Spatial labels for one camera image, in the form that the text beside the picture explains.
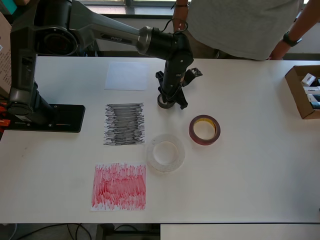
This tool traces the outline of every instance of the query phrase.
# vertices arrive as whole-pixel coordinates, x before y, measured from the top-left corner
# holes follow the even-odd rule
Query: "paper with red scribbles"
[[[145,163],[111,163],[95,166],[92,211],[132,211],[145,208]]]

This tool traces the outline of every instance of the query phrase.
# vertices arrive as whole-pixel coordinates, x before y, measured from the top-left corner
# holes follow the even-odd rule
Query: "red tape roll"
[[[208,122],[214,127],[215,133],[211,139],[202,139],[196,135],[194,126],[196,123],[200,121]],[[190,122],[189,135],[192,138],[192,140],[195,141],[197,144],[200,144],[203,146],[211,145],[219,138],[220,133],[221,133],[220,125],[217,122],[217,120],[215,120],[212,116],[199,115],[199,116],[196,116],[194,119],[192,119],[192,121]]]

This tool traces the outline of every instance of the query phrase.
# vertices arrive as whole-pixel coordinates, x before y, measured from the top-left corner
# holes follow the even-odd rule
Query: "tape roll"
[[[196,135],[195,130],[194,130],[194,126],[195,126],[196,123],[198,123],[200,121],[205,121],[205,122],[211,124],[214,127],[215,133],[214,133],[214,136],[212,138],[210,138],[210,139],[202,139],[202,138],[200,138],[200,137],[198,137]],[[217,122],[217,120],[215,120],[212,116],[199,115],[199,116],[196,116],[194,119],[192,119],[192,121],[190,122],[189,135],[192,138],[192,140],[195,141],[197,144],[200,144],[200,145],[203,145],[203,146],[211,145],[215,141],[217,141],[217,139],[220,136],[220,133],[221,133],[220,125]]]
[[[169,142],[175,146],[177,151],[174,159],[170,162],[162,161],[155,156],[155,148],[163,142]],[[146,149],[147,162],[156,170],[162,173],[173,172],[177,170],[185,160],[185,148],[183,143],[175,136],[170,134],[163,134],[156,136],[151,140]]]

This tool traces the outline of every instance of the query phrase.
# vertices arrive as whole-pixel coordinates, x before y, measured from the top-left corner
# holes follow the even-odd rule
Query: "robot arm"
[[[10,37],[12,84],[7,110],[38,125],[48,124],[55,111],[37,90],[37,55],[68,56],[78,45],[86,48],[96,39],[135,46],[141,54],[166,60],[164,73],[156,74],[162,98],[159,102],[158,97],[158,103],[164,108],[174,103],[185,108],[188,103],[181,88],[197,77],[184,79],[193,62],[184,34],[164,33],[148,26],[136,29],[94,13],[75,0],[40,0],[14,23]]]

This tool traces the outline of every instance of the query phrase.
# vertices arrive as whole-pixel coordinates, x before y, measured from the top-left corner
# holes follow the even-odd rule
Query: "window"
[[[80,0],[86,5],[115,5],[115,6],[154,6],[171,7],[176,0]]]

